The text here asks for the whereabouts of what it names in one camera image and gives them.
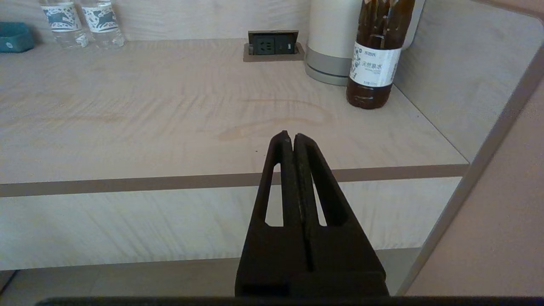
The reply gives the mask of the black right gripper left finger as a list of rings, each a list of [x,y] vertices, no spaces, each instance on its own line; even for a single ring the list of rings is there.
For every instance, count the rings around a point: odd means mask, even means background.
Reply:
[[[280,165],[283,225],[266,223],[274,167]],[[297,172],[287,131],[270,140],[235,279],[237,297],[288,297],[307,269]]]

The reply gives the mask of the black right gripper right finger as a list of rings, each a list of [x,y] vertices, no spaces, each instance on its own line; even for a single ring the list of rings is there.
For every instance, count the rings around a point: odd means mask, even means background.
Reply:
[[[317,143],[297,134],[307,272],[292,282],[301,297],[387,297],[386,271]]]

